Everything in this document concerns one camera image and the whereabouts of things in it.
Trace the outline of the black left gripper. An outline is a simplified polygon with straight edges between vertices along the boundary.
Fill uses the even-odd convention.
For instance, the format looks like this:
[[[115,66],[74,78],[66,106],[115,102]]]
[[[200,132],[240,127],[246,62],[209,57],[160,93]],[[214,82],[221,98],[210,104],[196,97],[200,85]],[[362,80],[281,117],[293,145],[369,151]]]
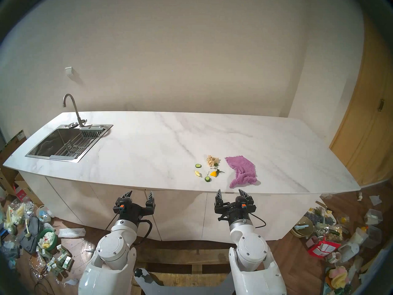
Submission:
[[[155,199],[153,192],[149,193],[145,207],[141,207],[140,205],[132,202],[132,199],[130,198],[131,194],[132,191],[129,191],[121,198],[118,198],[115,202],[113,212],[119,215],[119,224],[126,225],[128,223],[132,223],[138,227],[140,222],[146,222],[150,227],[152,227],[151,221],[143,220],[142,218],[144,216],[151,216],[154,214]]]

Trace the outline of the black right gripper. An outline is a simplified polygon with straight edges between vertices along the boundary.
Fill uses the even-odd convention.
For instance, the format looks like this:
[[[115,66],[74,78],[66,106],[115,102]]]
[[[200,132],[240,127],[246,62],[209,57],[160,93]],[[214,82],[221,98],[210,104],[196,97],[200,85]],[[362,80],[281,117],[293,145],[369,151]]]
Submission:
[[[235,221],[250,220],[250,214],[256,211],[254,200],[245,191],[239,189],[240,196],[237,196],[235,202],[224,202],[221,190],[218,189],[215,196],[214,210],[216,214],[221,216],[218,221],[227,221],[233,224]]]

